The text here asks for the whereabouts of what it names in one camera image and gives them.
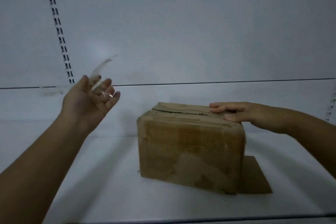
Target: person's right hand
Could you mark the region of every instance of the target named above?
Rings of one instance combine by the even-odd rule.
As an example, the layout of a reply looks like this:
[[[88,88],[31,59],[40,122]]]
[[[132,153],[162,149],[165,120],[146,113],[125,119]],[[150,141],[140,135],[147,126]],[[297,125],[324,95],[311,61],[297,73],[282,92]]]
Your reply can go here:
[[[303,113],[291,109],[272,107],[249,102],[220,102],[209,105],[213,113],[233,111],[223,118],[234,122],[248,121],[254,126],[275,133],[286,134],[295,119]]]

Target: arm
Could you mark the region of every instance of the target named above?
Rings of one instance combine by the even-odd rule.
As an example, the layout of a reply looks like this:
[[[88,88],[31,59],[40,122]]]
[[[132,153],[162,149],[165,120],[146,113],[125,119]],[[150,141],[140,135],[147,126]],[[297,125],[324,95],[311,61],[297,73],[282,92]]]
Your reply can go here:
[[[84,140],[120,97],[110,79],[92,91],[99,79],[83,76],[52,125],[0,174],[0,223],[42,223]]]
[[[254,103],[211,103],[210,107],[214,113],[237,112],[224,115],[226,120],[248,121],[258,128],[288,134],[336,179],[336,126],[306,113]]]

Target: person's right arm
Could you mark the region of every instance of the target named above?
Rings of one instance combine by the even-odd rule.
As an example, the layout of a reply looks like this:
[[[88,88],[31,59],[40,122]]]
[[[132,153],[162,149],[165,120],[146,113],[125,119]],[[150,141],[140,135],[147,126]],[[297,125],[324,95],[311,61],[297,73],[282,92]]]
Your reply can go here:
[[[336,179],[336,126],[306,113],[248,102],[211,103],[211,111],[226,110],[226,120],[248,121],[254,126],[295,138]]]

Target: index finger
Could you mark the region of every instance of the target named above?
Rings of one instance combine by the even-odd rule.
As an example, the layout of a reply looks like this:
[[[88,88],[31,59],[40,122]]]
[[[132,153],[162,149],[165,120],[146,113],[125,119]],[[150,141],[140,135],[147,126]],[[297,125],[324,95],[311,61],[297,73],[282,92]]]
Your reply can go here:
[[[212,107],[210,112],[222,113],[224,111],[237,111],[244,112],[248,107],[249,103],[246,102],[221,102],[221,103],[211,103],[209,106]]]

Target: cardboard box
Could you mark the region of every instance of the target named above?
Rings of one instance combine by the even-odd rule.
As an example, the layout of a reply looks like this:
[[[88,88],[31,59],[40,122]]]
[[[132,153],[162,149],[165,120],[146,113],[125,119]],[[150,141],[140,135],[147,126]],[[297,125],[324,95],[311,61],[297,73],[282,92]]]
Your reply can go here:
[[[245,132],[241,123],[222,115],[208,106],[173,103],[158,103],[143,114],[137,120],[141,175],[237,193]]]

